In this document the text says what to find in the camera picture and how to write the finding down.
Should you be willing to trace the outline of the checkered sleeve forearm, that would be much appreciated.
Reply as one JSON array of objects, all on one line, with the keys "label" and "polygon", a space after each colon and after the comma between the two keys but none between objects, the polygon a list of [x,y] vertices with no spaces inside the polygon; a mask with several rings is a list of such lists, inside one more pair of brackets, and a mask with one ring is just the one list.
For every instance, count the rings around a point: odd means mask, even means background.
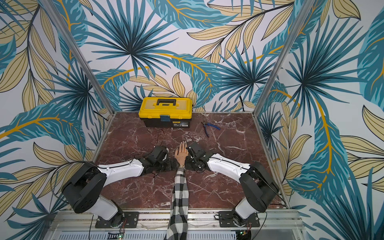
[{"label": "checkered sleeve forearm", "polygon": [[186,240],[188,232],[189,190],[185,168],[179,167],[175,176],[173,201],[165,240]]}]

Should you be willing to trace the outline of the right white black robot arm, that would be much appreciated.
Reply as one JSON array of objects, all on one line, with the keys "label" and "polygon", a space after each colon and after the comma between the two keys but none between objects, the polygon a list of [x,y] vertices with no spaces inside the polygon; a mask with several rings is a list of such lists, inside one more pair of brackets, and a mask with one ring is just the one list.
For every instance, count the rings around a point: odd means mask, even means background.
[{"label": "right white black robot arm", "polygon": [[240,183],[245,197],[230,212],[220,212],[219,219],[243,227],[255,213],[264,213],[278,195],[279,187],[272,175],[259,162],[240,163],[218,153],[205,151],[198,143],[187,146],[188,170],[220,173]]}]

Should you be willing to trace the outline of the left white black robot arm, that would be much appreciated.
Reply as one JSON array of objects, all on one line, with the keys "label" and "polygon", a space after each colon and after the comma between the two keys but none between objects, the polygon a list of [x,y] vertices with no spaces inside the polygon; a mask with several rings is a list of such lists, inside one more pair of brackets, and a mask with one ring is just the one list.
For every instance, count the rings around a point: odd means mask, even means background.
[{"label": "left white black robot arm", "polygon": [[62,193],[75,213],[92,213],[110,227],[120,228],[125,214],[114,201],[101,195],[103,188],[128,178],[175,171],[179,166],[176,159],[169,157],[168,148],[156,146],[139,159],[110,165],[83,164],[62,186]]}]

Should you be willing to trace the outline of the mannequin hand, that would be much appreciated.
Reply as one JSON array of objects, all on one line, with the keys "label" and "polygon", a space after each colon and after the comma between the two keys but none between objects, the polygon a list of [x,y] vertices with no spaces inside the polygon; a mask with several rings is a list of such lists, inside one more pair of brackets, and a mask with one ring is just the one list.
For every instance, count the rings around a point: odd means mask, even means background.
[{"label": "mannequin hand", "polygon": [[185,162],[188,155],[189,153],[187,150],[187,143],[186,142],[180,143],[179,148],[176,149],[175,151],[175,159],[177,160],[181,168],[185,167]]}]

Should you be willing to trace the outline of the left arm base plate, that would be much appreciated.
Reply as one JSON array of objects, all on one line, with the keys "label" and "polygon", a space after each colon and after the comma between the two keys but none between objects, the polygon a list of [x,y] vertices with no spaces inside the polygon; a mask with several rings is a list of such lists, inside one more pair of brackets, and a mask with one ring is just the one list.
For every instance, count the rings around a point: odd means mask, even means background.
[{"label": "left arm base plate", "polygon": [[110,220],[98,217],[96,229],[134,229],[137,227],[139,212],[118,212]]}]

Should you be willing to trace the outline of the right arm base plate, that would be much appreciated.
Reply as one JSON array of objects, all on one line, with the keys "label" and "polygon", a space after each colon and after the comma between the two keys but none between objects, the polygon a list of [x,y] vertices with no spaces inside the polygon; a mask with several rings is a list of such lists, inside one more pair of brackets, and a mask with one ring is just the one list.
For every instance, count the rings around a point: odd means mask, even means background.
[{"label": "right arm base plate", "polygon": [[257,228],[260,226],[257,213],[253,213],[248,218],[243,219],[235,211],[220,211],[214,215],[214,218],[219,221],[221,228]]}]

